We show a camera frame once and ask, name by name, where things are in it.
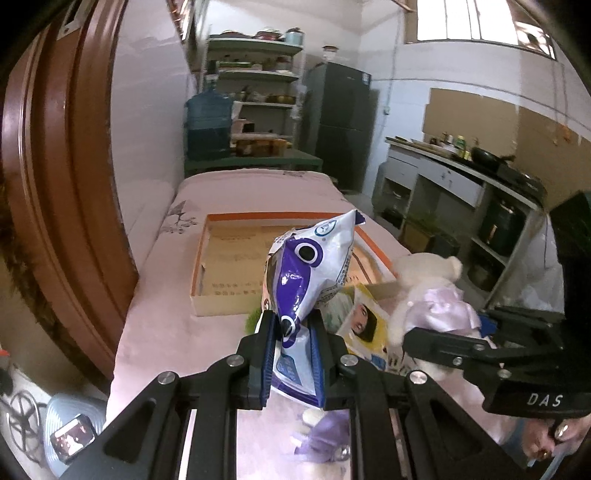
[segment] brown door frame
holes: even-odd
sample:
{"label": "brown door frame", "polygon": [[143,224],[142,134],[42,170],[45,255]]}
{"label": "brown door frame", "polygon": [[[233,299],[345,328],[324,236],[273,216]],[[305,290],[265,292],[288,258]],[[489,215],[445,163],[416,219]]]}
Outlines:
{"label": "brown door frame", "polygon": [[96,0],[83,25],[61,38],[59,15],[13,68],[2,119],[17,240],[59,322],[107,378],[138,278],[109,131],[124,7],[125,0]]}

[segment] window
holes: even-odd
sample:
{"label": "window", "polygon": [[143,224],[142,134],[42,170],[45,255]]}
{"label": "window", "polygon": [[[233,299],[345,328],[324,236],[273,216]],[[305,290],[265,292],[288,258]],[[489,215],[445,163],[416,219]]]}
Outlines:
{"label": "window", "polygon": [[411,0],[407,43],[472,40],[512,45],[552,59],[550,37],[512,0]]}

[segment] cardboard box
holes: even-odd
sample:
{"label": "cardboard box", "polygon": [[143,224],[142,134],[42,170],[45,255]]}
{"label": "cardboard box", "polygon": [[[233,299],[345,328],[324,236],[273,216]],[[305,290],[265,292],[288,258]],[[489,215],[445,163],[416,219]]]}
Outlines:
{"label": "cardboard box", "polygon": [[[218,213],[206,217],[191,281],[197,316],[250,313],[260,306],[267,254],[274,239],[293,227],[341,215],[326,212]],[[388,257],[355,228],[347,285],[394,280]]]}

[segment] snack bag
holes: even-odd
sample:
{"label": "snack bag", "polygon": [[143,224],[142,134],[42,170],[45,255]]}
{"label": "snack bag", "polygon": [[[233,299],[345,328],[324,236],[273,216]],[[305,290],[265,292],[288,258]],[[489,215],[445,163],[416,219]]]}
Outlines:
{"label": "snack bag", "polygon": [[387,317],[367,288],[358,285],[353,309],[337,332],[349,353],[365,358],[382,371],[389,366]]}
{"label": "snack bag", "polygon": [[365,219],[357,210],[292,229],[273,243],[263,282],[262,309],[276,312],[282,341],[275,349],[272,386],[282,394],[318,407],[311,365],[310,332],[305,320],[317,304],[330,300],[345,284],[355,225]]}

